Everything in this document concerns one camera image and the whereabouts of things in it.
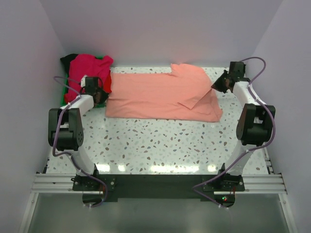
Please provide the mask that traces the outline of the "salmon pink t-shirt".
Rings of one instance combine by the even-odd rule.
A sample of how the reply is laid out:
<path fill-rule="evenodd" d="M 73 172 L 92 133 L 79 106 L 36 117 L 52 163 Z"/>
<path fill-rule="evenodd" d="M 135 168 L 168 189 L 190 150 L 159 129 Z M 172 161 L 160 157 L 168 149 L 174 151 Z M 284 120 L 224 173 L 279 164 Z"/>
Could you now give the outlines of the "salmon pink t-shirt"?
<path fill-rule="evenodd" d="M 113 73 L 105 115 L 112 118 L 220 121 L 209 76 L 201 67 L 172 64 L 170 73 Z"/>

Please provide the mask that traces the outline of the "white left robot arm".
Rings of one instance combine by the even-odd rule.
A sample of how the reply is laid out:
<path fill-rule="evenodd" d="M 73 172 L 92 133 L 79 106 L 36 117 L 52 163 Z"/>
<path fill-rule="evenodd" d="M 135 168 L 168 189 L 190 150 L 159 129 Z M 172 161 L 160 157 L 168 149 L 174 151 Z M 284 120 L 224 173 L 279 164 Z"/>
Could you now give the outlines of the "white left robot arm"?
<path fill-rule="evenodd" d="M 96 165 L 87 155 L 84 143 L 82 116 L 108 98 L 104 83 L 99 77 L 85 75 L 80 81 L 68 77 L 55 76 L 56 82 L 76 97 L 60 108 L 52 108 L 48 115 L 48 143 L 53 157 L 67 156 L 76 169 L 76 175 L 84 178 L 84 186 L 89 190 L 100 187 Z"/>

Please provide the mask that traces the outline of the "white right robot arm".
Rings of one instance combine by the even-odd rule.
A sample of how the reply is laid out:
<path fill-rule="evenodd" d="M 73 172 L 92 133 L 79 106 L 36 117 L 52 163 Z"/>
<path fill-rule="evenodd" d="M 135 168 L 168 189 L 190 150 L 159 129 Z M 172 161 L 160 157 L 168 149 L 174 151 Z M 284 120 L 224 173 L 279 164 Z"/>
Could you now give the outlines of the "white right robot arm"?
<path fill-rule="evenodd" d="M 234 184 L 232 177 L 240 177 L 251 155 L 271 144 L 276 134 L 275 114 L 276 108 L 268 105 L 255 93 L 252 83 L 265 70 L 253 78 L 245 77 L 246 59 L 232 61 L 229 70 L 211 86 L 214 90 L 226 93 L 228 90 L 237 98 L 242 106 L 242 113 L 236 127 L 237 144 L 227 163 L 224 163 L 216 176 L 219 189 L 227 191 Z"/>

